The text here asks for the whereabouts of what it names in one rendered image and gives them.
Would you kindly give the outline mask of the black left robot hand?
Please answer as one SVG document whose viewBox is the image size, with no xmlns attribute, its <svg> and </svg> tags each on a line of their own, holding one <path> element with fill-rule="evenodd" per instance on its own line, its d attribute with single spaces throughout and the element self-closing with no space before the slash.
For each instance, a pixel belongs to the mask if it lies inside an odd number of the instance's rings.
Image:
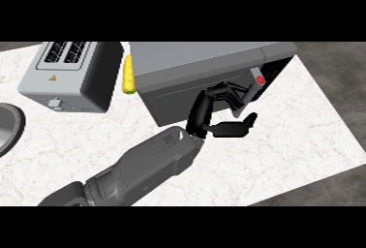
<svg viewBox="0 0 366 248">
<path fill-rule="evenodd" d="M 201 91 L 191 109 L 186 125 L 186 131 L 194 137 L 206 139 L 207 133 L 213 133 L 216 138 L 242 138 L 250 133 L 257 119 L 256 112 L 247 116 L 244 121 L 226 121 L 216 125 L 210 124 L 214 103 L 225 101 L 234 115 L 240 117 L 247 106 L 244 98 L 248 95 L 250 90 L 247 87 L 225 81 Z"/>
</svg>

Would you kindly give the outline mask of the grey microwave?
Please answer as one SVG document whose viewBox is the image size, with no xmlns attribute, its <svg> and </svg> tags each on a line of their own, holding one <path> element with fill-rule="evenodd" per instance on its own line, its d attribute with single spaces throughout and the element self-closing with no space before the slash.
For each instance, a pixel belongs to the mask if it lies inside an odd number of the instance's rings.
<svg viewBox="0 0 366 248">
<path fill-rule="evenodd" d="M 133 42 L 141 98 L 160 126 L 188 119 L 203 90 L 226 81 L 248 88 L 260 69 L 272 82 L 299 53 L 293 42 Z"/>
</svg>

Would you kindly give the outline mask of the yellow corn cob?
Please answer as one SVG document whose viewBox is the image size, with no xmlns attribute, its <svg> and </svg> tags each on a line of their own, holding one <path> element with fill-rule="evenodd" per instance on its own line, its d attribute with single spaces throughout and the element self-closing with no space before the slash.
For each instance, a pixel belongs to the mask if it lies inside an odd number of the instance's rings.
<svg viewBox="0 0 366 248">
<path fill-rule="evenodd" d="M 124 59 L 121 90 L 126 94 L 135 94 L 136 93 L 135 68 L 133 68 L 132 55 L 127 55 L 126 59 Z"/>
</svg>

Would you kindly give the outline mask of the grey toaster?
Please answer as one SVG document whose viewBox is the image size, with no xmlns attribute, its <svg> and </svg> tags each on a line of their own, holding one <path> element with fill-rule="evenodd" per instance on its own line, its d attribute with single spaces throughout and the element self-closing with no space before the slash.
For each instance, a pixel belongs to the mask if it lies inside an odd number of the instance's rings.
<svg viewBox="0 0 366 248">
<path fill-rule="evenodd" d="M 123 53 L 120 42 L 45 42 L 20 93 L 54 111 L 105 113 Z"/>
</svg>

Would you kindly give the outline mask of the round dark grey pan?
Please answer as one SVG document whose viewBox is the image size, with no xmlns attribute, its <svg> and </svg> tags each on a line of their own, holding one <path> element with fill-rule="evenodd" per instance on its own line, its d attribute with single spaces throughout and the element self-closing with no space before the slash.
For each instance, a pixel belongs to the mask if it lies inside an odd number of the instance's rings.
<svg viewBox="0 0 366 248">
<path fill-rule="evenodd" d="M 15 147 L 24 134 L 26 115 L 20 107 L 0 103 L 0 158 Z"/>
</svg>

